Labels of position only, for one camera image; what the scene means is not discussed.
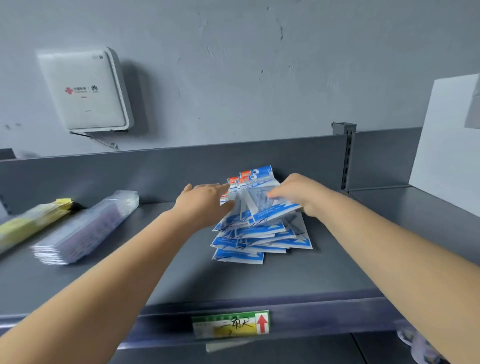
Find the hand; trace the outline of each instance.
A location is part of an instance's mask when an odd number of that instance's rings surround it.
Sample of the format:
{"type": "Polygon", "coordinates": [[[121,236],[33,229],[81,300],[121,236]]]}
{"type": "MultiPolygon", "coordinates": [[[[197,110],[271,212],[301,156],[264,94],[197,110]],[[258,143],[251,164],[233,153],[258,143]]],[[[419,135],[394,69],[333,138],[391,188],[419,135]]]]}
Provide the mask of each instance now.
{"type": "Polygon", "coordinates": [[[220,196],[229,187],[228,183],[216,183],[200,184],[192,189],[189,183],[178,196],[172,211],[195,231],[215,225],[235,206],[235,201],[227,201],[220,206],[220,196]]]}
{"type": "Polygon", "coordinates": [[[298,173],[287,177],[278,187],[268,193],[268,197],[284,197],[303,206],[308,216],[317,217],[319,193],[330,191],[322,184],[298,173]]]}

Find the person's right hand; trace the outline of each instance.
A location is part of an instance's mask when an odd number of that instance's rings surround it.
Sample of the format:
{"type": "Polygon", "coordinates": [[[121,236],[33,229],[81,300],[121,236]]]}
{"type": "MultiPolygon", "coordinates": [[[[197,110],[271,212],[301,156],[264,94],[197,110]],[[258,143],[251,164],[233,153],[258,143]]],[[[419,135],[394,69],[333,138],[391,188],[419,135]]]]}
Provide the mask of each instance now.
{"type": "Polygon", "coordinates": [[[316,216],[319,192],[328,190],[322,184],[298,173],[287,177],[278,187],[268,193],[268,197],[284,197],[303,206],[308,216],[316,216]]]}

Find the bundled packages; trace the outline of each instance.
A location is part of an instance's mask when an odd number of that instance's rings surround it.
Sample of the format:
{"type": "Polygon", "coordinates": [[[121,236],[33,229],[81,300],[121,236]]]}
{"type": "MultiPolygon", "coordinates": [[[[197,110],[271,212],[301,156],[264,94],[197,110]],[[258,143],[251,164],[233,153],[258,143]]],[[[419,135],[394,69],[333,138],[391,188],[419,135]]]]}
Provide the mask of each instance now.
{"type": "Polygon", "coordinates": [[[37,205],[1,224],[0,254],[68,214],[72,206],[71,199],[59,198],[49,204],[37,205]]]}
{"type": "Polygon", "coordinates": [[[215,226],[213,260],[262,264],[265,253],[286,253],[289,248],[312,249],[300,205],[267,193],[280,183],[272,167],[241,172],[228,179],[230,189],[220,204],[234,200],[234,208],[215,226]]]}
{"type": "Polygon", "coordinates": [[[69,264],[90,254],[139,204],[136,191],[116,191],[92,208],[80,211],[32,246],[44,264],[69,264]]]}

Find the yellow package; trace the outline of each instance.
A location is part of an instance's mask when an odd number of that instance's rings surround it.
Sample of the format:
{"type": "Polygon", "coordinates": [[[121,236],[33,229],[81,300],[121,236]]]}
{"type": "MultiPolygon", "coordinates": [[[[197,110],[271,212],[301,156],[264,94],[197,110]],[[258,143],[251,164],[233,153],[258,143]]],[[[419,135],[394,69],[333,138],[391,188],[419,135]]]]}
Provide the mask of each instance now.
{"type": "Polygon", "coordinates": [[[68,214],[72,204],[70,198],[59,198],[49,204],[37,205],[1,224],[0,254],[68,214]]]}

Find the gray wall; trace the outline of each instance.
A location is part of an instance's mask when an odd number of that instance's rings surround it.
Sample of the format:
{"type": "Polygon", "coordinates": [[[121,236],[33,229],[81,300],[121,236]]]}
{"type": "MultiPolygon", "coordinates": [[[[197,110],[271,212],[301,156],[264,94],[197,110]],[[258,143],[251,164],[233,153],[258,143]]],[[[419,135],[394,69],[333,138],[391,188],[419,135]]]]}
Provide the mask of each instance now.
{"type": "Polygon", "coordinates": [[[434,79],[480,71],[478,0],[4,0],[0,147],[110,149],[60,125],[36,50],[108,45],[136,123],[121,150],[421,126],[434,79]]]}

